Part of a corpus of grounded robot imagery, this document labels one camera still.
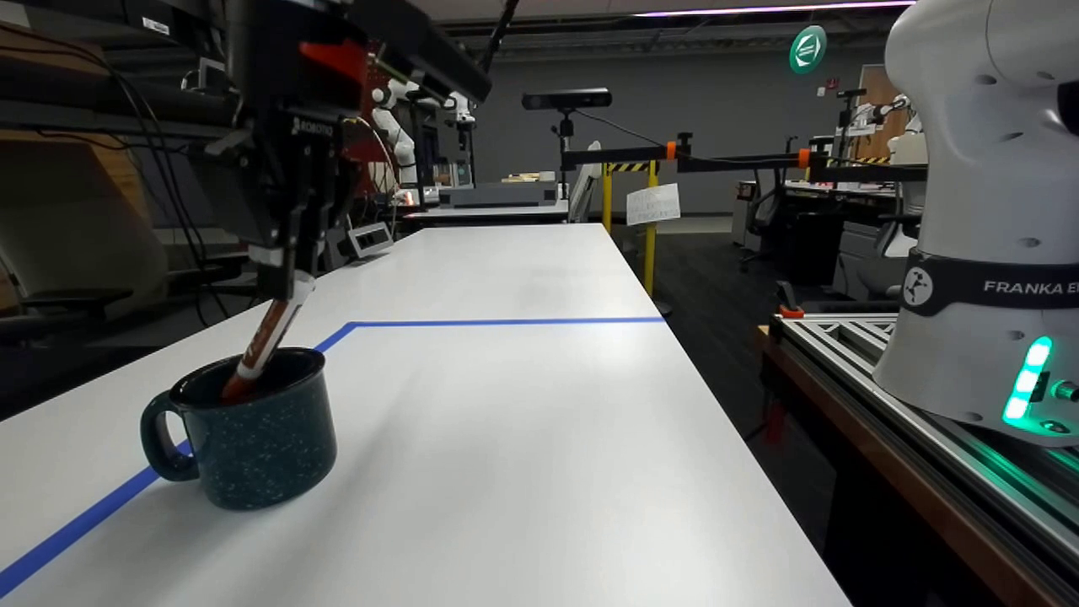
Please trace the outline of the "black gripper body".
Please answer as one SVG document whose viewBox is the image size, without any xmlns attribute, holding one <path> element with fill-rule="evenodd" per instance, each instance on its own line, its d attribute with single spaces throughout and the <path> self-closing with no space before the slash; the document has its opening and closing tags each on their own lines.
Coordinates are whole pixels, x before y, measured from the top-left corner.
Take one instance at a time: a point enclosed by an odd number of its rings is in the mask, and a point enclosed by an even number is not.
<svg viewBox="0 0 1079 607">
<path fill-rule="evenodd" d="M 259 150 L 270 171 L 270 215 L 280 220 L 291 204 L 302 204 L 299 240 L 306 247 L 309 215 L 331 201 L 331 227 L 349 201 L 349 157 L 343 157 L 349 111 L 323 103 L 283 103 L 259 130 Z"/>
</svg>

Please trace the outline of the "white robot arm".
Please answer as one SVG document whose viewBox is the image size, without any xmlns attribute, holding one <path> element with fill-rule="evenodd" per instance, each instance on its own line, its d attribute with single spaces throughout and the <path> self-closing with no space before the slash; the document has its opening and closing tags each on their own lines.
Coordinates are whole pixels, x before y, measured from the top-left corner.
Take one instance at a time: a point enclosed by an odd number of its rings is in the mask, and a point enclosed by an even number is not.
<svg viewBox="0 0 1079 607">
<path fill-rule="evenodd" d="M 877 364 L 894 396 L 1079 442 L 1079 0 L 915 0 L 886 74 L 929 141 L 921 236 Z"/>
</svg>

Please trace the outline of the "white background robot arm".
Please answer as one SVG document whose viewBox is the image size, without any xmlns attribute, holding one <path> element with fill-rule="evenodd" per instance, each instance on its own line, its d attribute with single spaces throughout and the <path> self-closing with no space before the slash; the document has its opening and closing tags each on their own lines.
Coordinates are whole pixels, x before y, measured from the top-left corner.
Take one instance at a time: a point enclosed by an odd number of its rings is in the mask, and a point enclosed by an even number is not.
<svg viewBox="0 0 1079 607">
<path fill-rule="evenodd" d="M 299 296 L 299 278 L 322 266 L 323 228 L 358 197 L 370 162 L 395 186 L 416 186 L 416 141 L 395 118 L 395 95 L 374 91 L 368 111 L 293 100 L 258 125 L 259 191 L 272 215 L 270 296 Z"/>
</svg>

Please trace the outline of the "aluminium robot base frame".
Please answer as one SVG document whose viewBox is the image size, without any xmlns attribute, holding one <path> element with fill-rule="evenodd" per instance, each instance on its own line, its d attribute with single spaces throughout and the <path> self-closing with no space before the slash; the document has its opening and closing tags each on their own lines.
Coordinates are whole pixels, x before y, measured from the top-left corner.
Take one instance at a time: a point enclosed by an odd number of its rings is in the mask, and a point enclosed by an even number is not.
<svg viewBox="0 0 1079 607">
<path fill-rule="evenodd" d="M 762 385 L 837 473 L 822 557 L 857 604 L 1079 607 L 1071 449 L 915 410 L 875 382 L 891 314 L 773 318 Z"/>
</svg>

